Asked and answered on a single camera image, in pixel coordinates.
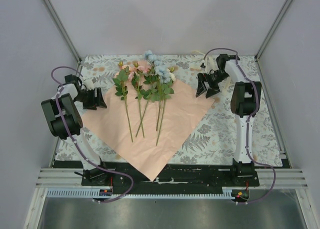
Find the blue fake hydrangea stem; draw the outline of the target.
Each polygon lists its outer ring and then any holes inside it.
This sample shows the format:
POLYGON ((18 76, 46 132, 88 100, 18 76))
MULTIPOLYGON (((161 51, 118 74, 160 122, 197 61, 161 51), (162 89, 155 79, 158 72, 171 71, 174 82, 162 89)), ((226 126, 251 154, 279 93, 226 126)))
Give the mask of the blue fake hydrangea stem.
POLYGON ((143 98, 146 100, 145 109, 150 103, 158 102, 158 112, 156 121, 156 131, 160 123, 160 113, 164 102, 171 98, 173 90, 170 70, 162 63, 160 58, 153 54, 151 50, 144 53, 144 58, 150 65, 148 72, 144 72, 144 83, 149 85, 143 98))

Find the green leafy rose stem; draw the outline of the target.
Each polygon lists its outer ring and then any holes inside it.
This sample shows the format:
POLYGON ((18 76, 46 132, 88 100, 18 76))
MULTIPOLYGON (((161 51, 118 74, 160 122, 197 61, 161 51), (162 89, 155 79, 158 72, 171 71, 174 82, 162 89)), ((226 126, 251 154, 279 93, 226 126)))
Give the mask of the green leafy rose stem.
POLYGON ((157 120, 155 130, 157 132, 156 143, 159 144, 163 119, 167 100, 172 98, 175 93, 173 84, 176 81, 176 76, 173 71, 165 66, 152 66, 151 70, 144 76, 144 84, 149 85, 145 94, 147 102, 158 102, 157 120))

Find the pink fake rose stem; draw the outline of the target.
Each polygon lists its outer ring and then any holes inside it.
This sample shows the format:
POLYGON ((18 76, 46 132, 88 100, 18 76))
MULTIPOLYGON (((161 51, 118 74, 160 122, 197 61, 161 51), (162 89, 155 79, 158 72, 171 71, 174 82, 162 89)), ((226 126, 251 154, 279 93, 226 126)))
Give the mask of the pink fake rose stem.
POLYGON ((141 100, 144 97, 145 91, 141 84, 141 79, 144 76, 145 70, 146 70, 145 66, 140 65, 138 61, 134 61, 133 68, 129 70, 129 74, 128 74, 129 81, 131 82, 134 90, 136 91, 135 99, 138 102, 138 112, 139 112, 139 119, 140 119, 138 130, 135 136, 137 137, 139 134, 139 131, 141 131, 143 138, 145 138, 145 131, 144 131, 144 125, 143 125, 143 112, 142 112, 141 100))

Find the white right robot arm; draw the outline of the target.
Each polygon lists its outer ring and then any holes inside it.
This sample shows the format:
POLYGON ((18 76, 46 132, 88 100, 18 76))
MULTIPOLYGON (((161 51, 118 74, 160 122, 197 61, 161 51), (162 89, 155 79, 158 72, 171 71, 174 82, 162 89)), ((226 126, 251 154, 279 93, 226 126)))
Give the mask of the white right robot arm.
POLYGON ((237 55, 220 54, 216 58, 217 70, 198 73, 196 97, 205 94, 208 99, 220 92, 219 83, 230 78, 234 89, 230 101, 236 121, 236 149, 232 159, 229 180, 235 186, 242 185, 247 177, 255 176, 252 153, 253 123, 260 108, 262 85, 249 79, 239 64, 237 55))

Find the pink wrapping paper sheet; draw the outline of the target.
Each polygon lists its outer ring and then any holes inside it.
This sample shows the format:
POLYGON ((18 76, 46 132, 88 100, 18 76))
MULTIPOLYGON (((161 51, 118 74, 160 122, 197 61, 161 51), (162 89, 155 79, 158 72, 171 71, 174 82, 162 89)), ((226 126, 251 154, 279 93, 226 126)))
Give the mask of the pink wrapping paper sheet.
POLYGON ((127 102, 116 96, 113 77, 116 62, 88 62, 82 73, 102 88, 106 109, 86 110, 82 115, 84 135, 104 161, 120 158, 153 180, 168 163, 210 165, 216 149, 208 116, 214 100, 196 97, 197 73, 192 62, 169 60, 177 81, 165 106, 137 100, 130 87, 127 102))

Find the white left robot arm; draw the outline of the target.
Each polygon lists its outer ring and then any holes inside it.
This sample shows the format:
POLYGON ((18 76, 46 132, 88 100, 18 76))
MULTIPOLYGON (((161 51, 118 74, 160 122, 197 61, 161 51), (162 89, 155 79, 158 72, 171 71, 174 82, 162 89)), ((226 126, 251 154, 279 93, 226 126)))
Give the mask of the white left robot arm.
POLYGON ((93 82, 75 75, 64 77, 65 83, 57 88, 56 94, 41 102, 51 134, 61 140, 71 139, 85 171, 92 171, 93 180, 103 186, 110 181, 110 173, 105 170, 99 155, 94 152, 83 130, 83 121, 75 105, 82 103, 85 110, 106 109, 102 90, 94 87, 93 82))

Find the orange fake rose stem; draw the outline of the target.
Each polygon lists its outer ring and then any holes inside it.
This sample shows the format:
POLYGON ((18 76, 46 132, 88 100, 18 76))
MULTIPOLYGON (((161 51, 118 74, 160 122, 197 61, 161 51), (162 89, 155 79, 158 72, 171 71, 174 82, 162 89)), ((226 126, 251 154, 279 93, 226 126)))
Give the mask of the orange fake rose stem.
POLYGON ((130 116, 129 116, 129 112, 128 112, 128 93, 129 93, 129 91, 128 91, 128 87, 127 87, 127 81, 129 80, 130 69, 128 66, 124 67, 123 61, 120 61, 118 63, 118 67, 119 67, 119 72, 112 79, 114 82, 114 85, 115 85, 115 89, 116 89, 115 95, 120 97, 120 100, 124 102, 130 139, 132 142, 134 142, 133 134, 132 134, 132 127, 131 127, 131 122, 130 122, 130 116))

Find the cream ribbon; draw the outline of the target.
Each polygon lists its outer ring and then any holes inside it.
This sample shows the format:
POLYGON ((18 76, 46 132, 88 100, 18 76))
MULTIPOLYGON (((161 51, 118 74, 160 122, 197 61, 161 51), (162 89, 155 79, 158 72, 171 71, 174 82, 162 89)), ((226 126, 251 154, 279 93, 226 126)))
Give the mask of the cream ribbon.
MULTIPOLYGON (((226 62, 233 59, 233 57, 228 54, 220 54, 216 59, 214 59, 212 56, 209 55, 209 53, 206 54, 199 50, 192 50, 190 52, 191 57, 195 57, 196 55, 203 56, 203 59, 201 60, 201 65, 200 65, 200 69, 203 70, 203 72, 199 72, 203 74, 205 73, 208 74, 211 70, 215 71, 218 69, 225 71, 226 62)), ((228 75, 228 78, 226 78, 225 80, 223 80, 218 84, 220 89, 219 93, 225 96, 228 92, 228 88, 230 84, 231 84, 231 78, 228 75)))

